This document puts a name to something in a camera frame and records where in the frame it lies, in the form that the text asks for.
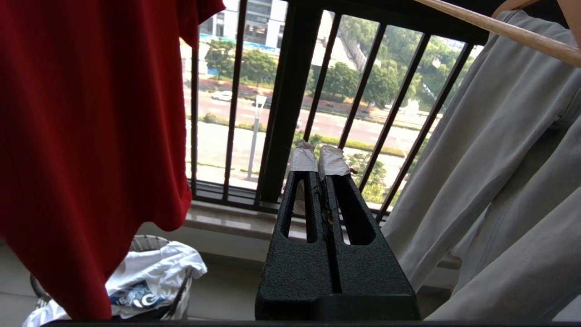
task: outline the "tiled floor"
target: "tiled floor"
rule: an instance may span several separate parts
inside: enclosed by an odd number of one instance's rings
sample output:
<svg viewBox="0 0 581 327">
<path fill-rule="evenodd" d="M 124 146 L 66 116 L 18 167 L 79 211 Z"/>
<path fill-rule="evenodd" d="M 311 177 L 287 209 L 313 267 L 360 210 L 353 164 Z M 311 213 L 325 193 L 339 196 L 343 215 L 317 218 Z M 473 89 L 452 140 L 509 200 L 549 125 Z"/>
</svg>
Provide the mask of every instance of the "tiled floor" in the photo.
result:
<svg viewBox="0 0 581 327">
<path fill-rule="evenodd" d="M 254 320 L 260 264 L 240 264 L 210 255 L 205 260 L 208 274 L 192 284 L 188 316 Z M 0 243 L 0 327 L 21 326 L 36 302 L 28 270 L 8 246 Z"/>
</svg>

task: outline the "lamp post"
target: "lamp post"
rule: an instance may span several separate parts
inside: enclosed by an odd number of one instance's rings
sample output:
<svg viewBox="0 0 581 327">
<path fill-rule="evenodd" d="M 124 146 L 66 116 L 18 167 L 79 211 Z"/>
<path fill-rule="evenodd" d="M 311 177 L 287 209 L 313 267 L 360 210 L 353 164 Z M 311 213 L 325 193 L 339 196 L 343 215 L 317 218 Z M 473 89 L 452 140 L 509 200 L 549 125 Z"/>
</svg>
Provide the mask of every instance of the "lamp post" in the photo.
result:
<svg viewBox="0 0 581 327">
<path fill-rule="evenodd" d="M 255 108 L 254 108 L 254 133 L 252 135 L 252 146 L 250 147 L 250 161 L 248 162 L 248 176 L 247 179 L 250 180 L 252 176 L 252 163 L 254 162 L 254 151 L 256 150 L 256 137 L 258 135 L 258 127 L 260 126 L 260 114 L 262 113 L 262 108 L 264 103 L 266 103 L 266 97 L 264 95 L 257 94 Z"/>
</svg>

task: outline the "red cloth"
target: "red cloth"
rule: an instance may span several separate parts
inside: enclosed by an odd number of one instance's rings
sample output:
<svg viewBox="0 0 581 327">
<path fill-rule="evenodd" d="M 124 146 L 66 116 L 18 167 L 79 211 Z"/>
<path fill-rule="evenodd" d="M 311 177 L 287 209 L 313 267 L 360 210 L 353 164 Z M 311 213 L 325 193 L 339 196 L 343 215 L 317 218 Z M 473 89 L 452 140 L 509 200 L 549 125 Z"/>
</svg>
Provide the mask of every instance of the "red cloth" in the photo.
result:
<svg viewBox="0 0 581 327">
<path fill-rule="evenodd" d="M 223 9 L 0 2 L 0 235 L 73 319 L 110 318 L 105 282 L 142 222 L 184 222 L 178 37 L 197 51 L 198 24 Z"/>
</svg>

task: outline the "white building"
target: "white building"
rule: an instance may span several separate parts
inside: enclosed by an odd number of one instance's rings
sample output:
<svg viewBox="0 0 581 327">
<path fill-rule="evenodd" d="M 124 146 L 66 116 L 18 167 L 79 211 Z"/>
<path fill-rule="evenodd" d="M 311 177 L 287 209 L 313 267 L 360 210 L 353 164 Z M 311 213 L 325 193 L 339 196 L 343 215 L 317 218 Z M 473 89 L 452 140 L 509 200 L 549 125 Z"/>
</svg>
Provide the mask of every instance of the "white building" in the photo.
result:
<svg viewBox="0 0 581 327">
<path fill-rule="evenodd" d="M 236 39 L 238 0 L 224 0 L 226 10 L 200 25 L 200 33 Z M 244 41 L 280 48 L 288 3 L 281 0 L 248 0 Z"/>
</svg>

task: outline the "wooden hanger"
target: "wooden hanger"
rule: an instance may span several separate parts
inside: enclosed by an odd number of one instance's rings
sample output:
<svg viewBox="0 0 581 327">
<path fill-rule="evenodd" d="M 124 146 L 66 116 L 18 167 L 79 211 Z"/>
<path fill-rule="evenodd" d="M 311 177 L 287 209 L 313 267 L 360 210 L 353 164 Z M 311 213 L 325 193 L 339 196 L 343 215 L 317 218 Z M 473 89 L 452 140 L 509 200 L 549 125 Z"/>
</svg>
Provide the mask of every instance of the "wooden hanger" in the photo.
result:
<svg viewBox="0 0 581 327">
<path fill-rule="evenodd" d="M 484 16 L 441 0 L 414 1 L 447 13 L 448 15 L 454 16 L 487 31 L 508 37 L 520 44 L 526 45 L 529 48 L 533 48 L 553 58 L 562 60 L 572 66 L 581 67 L 581 50 L 578 46 L 572 47 L 563 42 L 553 40 L 552 38 L 536 34 L 529 30 L 501 22 L 492 17 Z M 493 16 L 497 17 L 501 11 L 523 8 L 524 6 L 537 1 L 538 0 L 508 0 L 497 9 Z M 558 0 L 558 2 L 569 27 L 573 31 L 577 45 L 581 44 L 581 27 L 579 27 L 579 20 L 581 20 L 581 0 Z"/>
</svg>

